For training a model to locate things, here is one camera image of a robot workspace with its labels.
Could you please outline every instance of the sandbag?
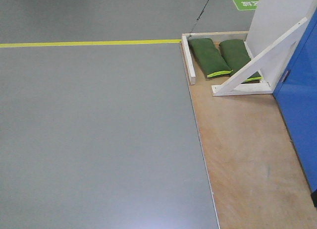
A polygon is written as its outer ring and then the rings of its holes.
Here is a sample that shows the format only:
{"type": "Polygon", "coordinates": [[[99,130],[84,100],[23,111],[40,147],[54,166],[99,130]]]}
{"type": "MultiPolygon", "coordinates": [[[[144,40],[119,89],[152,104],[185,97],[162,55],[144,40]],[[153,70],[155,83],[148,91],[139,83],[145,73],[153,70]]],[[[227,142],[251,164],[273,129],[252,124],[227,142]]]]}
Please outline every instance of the sandbag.
{"type": "Polygon", "coordinates": [[[232,69],[227,65],[212,39],[200,38],[188,41],[195,60],[207,78],[230,74],[232,69]]]}
{"type": "MultiPolygon", "coordinates": [[[[230,76],[238,72],[251,60],[243,40],[226,40],[219,44],[219,48],[222,57],[227,62],[228,66],[232,68],[230,76]]],[[[256,72],[253,75],[251,75],[247,80],[245,80],[244,83],[260,79],[262,79],[262,77],[258,72],[256,72]]]]}

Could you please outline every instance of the yellow tape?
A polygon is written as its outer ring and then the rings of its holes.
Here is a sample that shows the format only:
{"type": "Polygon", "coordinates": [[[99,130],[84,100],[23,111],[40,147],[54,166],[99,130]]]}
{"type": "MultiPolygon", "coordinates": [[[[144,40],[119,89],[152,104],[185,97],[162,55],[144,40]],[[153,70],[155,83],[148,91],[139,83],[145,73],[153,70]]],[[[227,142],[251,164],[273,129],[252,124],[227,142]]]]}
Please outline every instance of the yellow tape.
{"type": "Polygon", "coordinates": [[[39,43],[2,43],[0,48],[14,47],[67,47],[67,46],[111,46],[179,43],[181,39],[134,40],[134,41],[98,41],[98,42],[39,42],[39,43]]]}

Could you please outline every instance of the black cable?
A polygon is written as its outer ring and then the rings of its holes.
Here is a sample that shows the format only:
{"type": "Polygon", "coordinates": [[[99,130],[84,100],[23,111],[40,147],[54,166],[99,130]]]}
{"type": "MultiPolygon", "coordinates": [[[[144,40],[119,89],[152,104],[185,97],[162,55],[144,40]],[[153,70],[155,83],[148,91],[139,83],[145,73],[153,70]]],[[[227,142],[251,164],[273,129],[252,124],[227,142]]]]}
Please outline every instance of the black cable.
{"type": "Polygon", "coordinates": [[[206,6],[207,6],[208,3],[209,3],[209,0],[207,0],[205,6],[203,7],[202,12],[199,14],[198,18],[196,19],[196,22],[195,22],[195,24],[193,25],[193,28],[192,28],[192,30],[190,31],[188,38],[190,38],[190,37],[192,36],[191,34],[193,33],[194,28],[196,27],[196,25],[197,25],[197,23],[198,23],[200,17],[201,17],[201,16],[203,15],[203,13],[205,12],[205,8],[206,8],[206,6]]]}

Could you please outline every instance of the blue panel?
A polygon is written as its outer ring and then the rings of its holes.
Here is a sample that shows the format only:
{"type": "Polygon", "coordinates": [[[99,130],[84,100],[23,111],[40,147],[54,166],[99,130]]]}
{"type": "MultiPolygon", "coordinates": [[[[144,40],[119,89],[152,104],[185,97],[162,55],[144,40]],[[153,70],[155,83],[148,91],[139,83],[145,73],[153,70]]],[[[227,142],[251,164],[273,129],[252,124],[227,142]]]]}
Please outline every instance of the blue panel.
{"type": "Polygon", "coordinates": [[[274,93],[312,191],[317,189],[316,16],[289,63],[288,78],[274,93]]]}

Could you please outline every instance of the white bracket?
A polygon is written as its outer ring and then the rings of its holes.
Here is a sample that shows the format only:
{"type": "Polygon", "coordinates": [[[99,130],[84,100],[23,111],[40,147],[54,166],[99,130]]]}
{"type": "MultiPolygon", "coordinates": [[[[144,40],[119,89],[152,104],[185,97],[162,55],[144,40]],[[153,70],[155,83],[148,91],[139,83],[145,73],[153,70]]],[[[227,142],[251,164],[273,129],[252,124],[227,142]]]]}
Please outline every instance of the white bracket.
{"type": "Polygon", "coordinates": [[[273,93],[273,89],[268,83],[256,83],[256,84],[241,84],[249,76],[257,72],[270,62],[275,56],[284,50],[289,49],[295,42],[297,42],[302,34],[302,28],[307,22],[307,18],[304,17],[278,39],[276,39],[271,45],[265,48],[254,59],[242,67],[237,73],[231,76],[221,85],[212,85],[211,89],[214,96],[224,95],[245,95],[245,94],[270,94],[273,93]]]}

